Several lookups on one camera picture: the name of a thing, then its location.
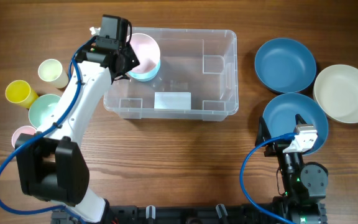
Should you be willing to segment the pink small bowl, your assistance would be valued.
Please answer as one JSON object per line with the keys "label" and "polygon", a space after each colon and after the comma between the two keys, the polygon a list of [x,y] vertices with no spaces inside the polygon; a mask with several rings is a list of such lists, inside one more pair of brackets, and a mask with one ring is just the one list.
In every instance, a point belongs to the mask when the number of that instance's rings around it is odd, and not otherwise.
{"label": "pink small bowl", "polygon": [[132,34],[130,45],[140,63],[131,72],[135,74],[151,72],[160,61],[160,47],[158,43],[147,34],[135,33]]}

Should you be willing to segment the light blue small bowl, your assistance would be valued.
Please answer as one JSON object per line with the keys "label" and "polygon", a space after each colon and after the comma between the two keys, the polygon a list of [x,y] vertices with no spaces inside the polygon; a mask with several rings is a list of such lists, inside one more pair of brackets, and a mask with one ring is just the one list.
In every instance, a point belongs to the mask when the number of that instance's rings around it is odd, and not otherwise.
{"label": "light blue small bowl", "polygon": [[140,82],[147,82],[152,80],[157,74],[160,69],[161,61],[159,60],[156,66],[151,69],[151,71],[146,73],[134,73],[134,72],[128,72],[127,74],[134,78],[135,80],[138,80]]}

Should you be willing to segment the mint green small bowl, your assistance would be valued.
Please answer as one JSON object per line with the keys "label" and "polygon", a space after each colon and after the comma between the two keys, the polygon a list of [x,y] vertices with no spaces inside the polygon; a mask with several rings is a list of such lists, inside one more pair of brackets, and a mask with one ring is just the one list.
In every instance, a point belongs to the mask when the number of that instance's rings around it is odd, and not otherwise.
{"label": "mint green small bowl", "polygon": [[29,109],[29,121],[31,125],[38,128],[45,118],[50,116],[60,101],[60,96],[46,94],[38,97]]}

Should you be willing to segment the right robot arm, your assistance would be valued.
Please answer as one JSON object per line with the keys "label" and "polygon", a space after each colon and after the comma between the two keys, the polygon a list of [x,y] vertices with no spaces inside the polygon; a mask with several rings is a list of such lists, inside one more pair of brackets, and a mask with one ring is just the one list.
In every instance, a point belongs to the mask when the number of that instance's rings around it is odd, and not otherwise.
{"label": "right robot arm", "polygon": [[326,198],[328,170],[317,162],[303,161],[303,156],[317,142],[312,124],[295,115],[293,137],[280,137],[265,145],[265,157],[278,159],[284,193],[274,198],[273,211],[294,223],[327,223]]}

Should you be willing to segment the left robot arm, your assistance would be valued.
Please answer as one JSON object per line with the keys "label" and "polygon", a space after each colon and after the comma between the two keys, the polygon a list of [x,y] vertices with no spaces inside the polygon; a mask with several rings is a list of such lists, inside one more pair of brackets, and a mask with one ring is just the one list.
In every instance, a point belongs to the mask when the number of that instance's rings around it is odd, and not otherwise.
{"label": "left robot arm", "polygon": [[112,223],[109,202],[89,187],[80,151],[96,105],[116,80],[140,64],[130,45],[132,24],[104,15],[101,30],[73,55],[73,76],[52,114],[33,135],[21,134],[15,154],[24,194],[53,202],[80,223]]}

